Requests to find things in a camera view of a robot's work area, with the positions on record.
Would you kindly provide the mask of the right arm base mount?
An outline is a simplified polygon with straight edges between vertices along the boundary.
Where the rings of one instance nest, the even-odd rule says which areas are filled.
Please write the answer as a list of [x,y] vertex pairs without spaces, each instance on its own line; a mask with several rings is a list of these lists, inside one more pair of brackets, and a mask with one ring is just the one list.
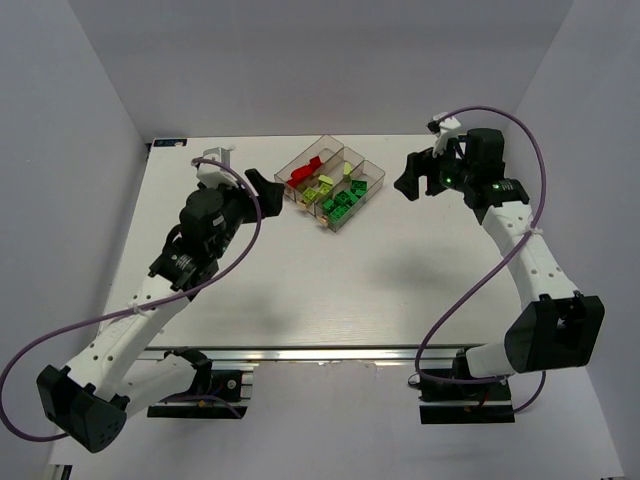
[[506,382],[453,385],[431,382],[417,373],[407,379],[419,393],[422,425],[482,425],[515,422],[511,390]]

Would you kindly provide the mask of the lime curved lego brick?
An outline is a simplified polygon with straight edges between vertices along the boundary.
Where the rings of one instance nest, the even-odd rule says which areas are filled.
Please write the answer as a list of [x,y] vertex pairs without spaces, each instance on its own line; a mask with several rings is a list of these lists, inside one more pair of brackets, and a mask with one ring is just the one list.
[[334,183],[333,179],[331,177],[327,176],[327,175],[320,175],[318,177],[318,180],[321,183],[328,184],[328,185],[332,185]]

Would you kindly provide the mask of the small lime lego brick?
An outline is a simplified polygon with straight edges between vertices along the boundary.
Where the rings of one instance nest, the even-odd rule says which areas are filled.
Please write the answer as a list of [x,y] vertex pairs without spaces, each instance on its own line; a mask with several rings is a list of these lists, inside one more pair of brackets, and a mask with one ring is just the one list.
[[331,189],[332,189],[332,186],[331,186],[331,185],[328,185],[328,184],[321,184],[321,185],[319,186],[319,188],[318,188],[318,192],[319,192],[320,194],[325,195],[325,194],[329,193]]

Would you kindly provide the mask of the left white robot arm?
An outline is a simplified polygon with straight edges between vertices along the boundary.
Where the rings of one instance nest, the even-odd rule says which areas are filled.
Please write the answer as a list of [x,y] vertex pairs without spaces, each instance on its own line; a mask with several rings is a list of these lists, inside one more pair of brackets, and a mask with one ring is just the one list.
[[48,366],[37,377],[45,416],[87,451],[107,448],[128,418],[159,401],[192,400],[212,392],[212,362],[195,348],[165,352],[146,374],[130,369],[217,274],[237,230],[280,214],[284,185],[255,169],[245,175],[250,189],[213,166],[200,165],[198,186],[133,295],[131,313],[105,326],[64,367]]

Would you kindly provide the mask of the long green lego brick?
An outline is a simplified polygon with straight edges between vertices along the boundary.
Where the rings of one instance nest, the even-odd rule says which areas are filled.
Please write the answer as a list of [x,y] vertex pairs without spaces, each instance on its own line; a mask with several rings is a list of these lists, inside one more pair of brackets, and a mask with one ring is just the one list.
[[323,213],[330,224],[338,222],[349,208],[349,205],[342,205],[332,199],[328,199],[322,204]]

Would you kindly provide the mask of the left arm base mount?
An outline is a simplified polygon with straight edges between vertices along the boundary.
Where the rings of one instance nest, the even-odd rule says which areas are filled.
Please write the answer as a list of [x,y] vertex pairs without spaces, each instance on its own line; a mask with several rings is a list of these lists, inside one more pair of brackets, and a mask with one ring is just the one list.
[[147,408],[148,418],[241,420],[248,410],[253,373],[246,367],[223,366],[193,348],[168,350],[166,359],[177,354],[196,368],[192,385],[185,392]]

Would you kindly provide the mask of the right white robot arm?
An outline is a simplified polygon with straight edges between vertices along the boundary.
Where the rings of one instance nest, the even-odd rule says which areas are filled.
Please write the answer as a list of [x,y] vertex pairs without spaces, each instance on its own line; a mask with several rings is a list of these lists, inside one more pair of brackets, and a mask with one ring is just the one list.
[[520,181],[505,175],[505,141],[490,128],[461,133],[431,124],[433,147],[408,155],[395,188],[418,199],[426,193],[462,194],[491,237],[516,286],[522,311],[502,340],[459,352],[445,377],[422,378],[449,385],[481,385],[521,373],[582,367],[589,363],[604,319],[597,296],[585,296],[568,278],[536,229],[537,213]]

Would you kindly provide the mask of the red L lego stack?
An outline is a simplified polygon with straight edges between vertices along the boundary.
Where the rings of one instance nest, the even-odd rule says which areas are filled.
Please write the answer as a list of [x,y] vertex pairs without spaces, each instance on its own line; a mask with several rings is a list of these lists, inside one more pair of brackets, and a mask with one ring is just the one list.
[[290,178],[287,180],[287,184],[292,188],[298,187],[306,179],[311,177],[322,165],[323,162],[319,156],[311,158],[308,163],[291,172]]

